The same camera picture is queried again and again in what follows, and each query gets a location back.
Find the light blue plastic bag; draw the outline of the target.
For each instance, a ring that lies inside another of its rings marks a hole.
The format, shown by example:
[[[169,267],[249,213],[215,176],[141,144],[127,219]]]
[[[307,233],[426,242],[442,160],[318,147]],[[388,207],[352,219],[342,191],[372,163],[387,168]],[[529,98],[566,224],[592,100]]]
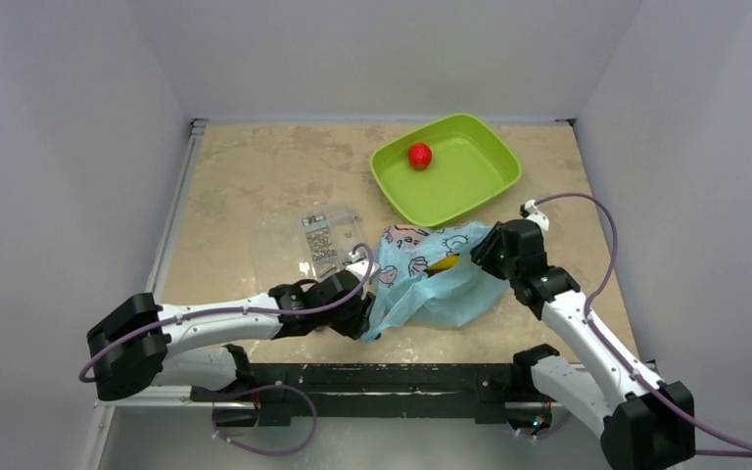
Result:
[[[387,227],[380,238],[379,274],[370,326],[361,340],[376,340],[409,321],[437,328],[459,328],[491,309],[508,284],[471,261],[470,251],[490,232],[482,222],[443,228],[408,224]],[[459,255],[455,267],[434,273],[427,266]]]

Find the yellow fake fruit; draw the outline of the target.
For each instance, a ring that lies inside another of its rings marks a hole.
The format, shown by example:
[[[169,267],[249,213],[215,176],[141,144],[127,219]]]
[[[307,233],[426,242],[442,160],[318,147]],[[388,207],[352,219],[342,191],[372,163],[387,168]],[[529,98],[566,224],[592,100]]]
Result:
[[[449,255],[427,266],[425,271],[434,273],[442,272],[455,267],[458,261],[459,255]]]

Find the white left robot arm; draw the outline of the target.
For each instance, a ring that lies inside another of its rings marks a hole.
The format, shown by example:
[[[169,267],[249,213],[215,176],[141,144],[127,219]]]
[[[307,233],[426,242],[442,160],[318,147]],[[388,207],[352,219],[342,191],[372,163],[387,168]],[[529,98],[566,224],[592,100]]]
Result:
[[[152,386],[191,386],[241,400],[253,386],[245,340],[304,337],[329,328],[358,339],[369,327],[377,265],[361,261],[316,281],[279,284],[239,301],[159,304],[129,297],[86,335],[90,357],[78,374],[102,401],[133,397]]]

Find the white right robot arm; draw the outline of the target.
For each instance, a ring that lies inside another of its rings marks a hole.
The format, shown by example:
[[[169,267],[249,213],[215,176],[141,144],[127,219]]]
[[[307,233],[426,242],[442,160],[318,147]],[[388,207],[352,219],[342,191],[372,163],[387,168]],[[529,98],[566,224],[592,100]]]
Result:
[[[576,369],[547,345],[523,351],[510,373],[518,396],[541,393],[566,407],[595,434],[613,469],[668,469],[696,455],[692,393],[681,382],[664,382],[595,313],[585,311],[588,297],[580,285],[548,263],[537,223],[496,223],[472,249],[471,260],[507,281],[516,300],[583,366]]]

